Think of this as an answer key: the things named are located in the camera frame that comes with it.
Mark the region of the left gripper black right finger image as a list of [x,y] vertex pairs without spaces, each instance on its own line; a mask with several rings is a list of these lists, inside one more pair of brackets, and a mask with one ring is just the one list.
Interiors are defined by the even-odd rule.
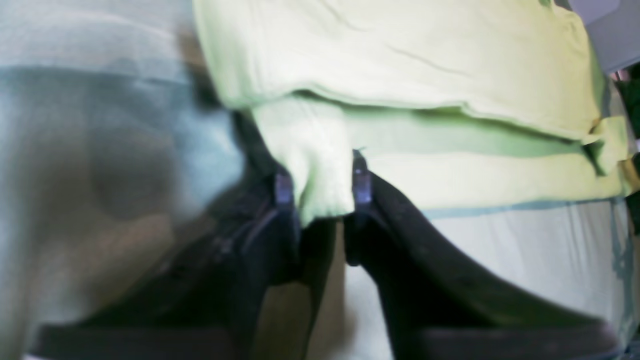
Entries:
[[610,324],[494,275],[353,151],[346,262],[374,280],[396,360],[612,360]]

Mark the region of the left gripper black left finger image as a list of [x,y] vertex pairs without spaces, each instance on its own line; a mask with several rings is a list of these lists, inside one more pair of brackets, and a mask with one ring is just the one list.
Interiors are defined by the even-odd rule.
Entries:
[[122,297],[71,323],[42,325],[39,360],[247,360],[265,294],[299,260],[285,170],[243,193],[197,240],[160,260]]

